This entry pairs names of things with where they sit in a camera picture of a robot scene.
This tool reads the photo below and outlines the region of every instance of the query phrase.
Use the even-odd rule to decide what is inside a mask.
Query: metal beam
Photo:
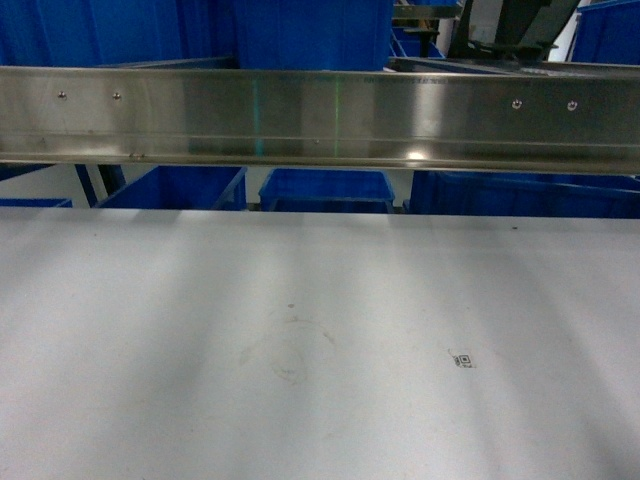
[[[4,67],[0,160],[637,174],[638,72]]]

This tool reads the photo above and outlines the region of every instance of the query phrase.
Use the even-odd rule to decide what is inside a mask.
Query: qr code
[[[453,357],[453,360],[460,368],[473,368],[473,363],[471,363],[471,357],[469,355],[456,355]]]

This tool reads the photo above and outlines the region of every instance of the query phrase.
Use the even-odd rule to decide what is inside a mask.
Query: blue storage crate
[[[419,57],[420,38],[416,35],[409,35],[404,31],[406,27],[393,27],[391,30],[391,56],[395,57]],[[428,58],[447,58],[433,42],[429,42]]]
[[[384,172],[277,168],[260,189],[266,212],[393,213]]]
[[[408,213],[640,218],[632,177],[415,172]]]
[[[234,0],[238,61],[272,70],[382,70],[391,0]]]
[[[0,198],[0,207],[71,208],[70,198]]]
[[[229,55],[232,0],[3,0],[0,62],[87,67]]]
[[[640,0],[613,0],[578,11],[574,62],[640,65]]]
[[[246,210],[246,168],[155,167],[97,208]]]

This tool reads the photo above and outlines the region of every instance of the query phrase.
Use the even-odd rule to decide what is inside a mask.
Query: white table surface
[[[2,209],[0,261],[3,480],[640,478],[638,221]]]

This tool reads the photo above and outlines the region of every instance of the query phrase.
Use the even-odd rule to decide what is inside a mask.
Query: blue plastic bin
[[[391,56],[395,57],[419,57],[420,38],[409,35],[404,30],[407,27],[393,27],[391,36]],[[428,58],[445,59],[446,56],[438,50],[433,42],[429,42]]]
[[[246,210],[246,168],[155,167],[97,208]]]
[[[640,218],[632,177],[415,172],[414,214]]]
[[[0,207],[71,208],[70,198],[0,198]]]
[[[232,0],[2,0],[0,62],[87,67],[230,55]]]
[[[574,62],[640,65],[640,0],[614,0],[578,11]]]
[[[271,70],[382,70],[391,0],[234,0],[238,61]]]
[[[384,172],[277,168],[260,189],[265,212],[393,213]]]

